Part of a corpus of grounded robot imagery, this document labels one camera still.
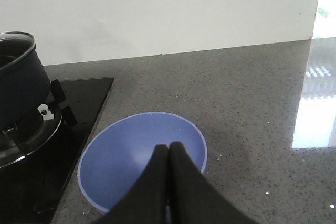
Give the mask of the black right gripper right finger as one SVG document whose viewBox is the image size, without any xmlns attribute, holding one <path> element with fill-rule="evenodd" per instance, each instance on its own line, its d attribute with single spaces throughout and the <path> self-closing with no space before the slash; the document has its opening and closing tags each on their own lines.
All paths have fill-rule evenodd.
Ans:
<svg viewBox="0 0 336 224">
<path fill-rule="evenodd" d="M 181 142 L 169 146 L 168 179 L 172 223 L 255 223 L 217 192 Z"/>
</svg>

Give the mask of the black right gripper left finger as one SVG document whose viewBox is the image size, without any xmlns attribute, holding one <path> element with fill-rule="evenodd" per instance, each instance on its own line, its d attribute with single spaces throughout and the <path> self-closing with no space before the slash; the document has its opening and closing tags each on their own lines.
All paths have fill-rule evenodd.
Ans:
<svg viewBox="0 0 336 224">
<path fill-rule="evenodd" d="M 96 223 L 165 223 L 169 149 L 157 145 L 129 192 Z"/>
</svg>

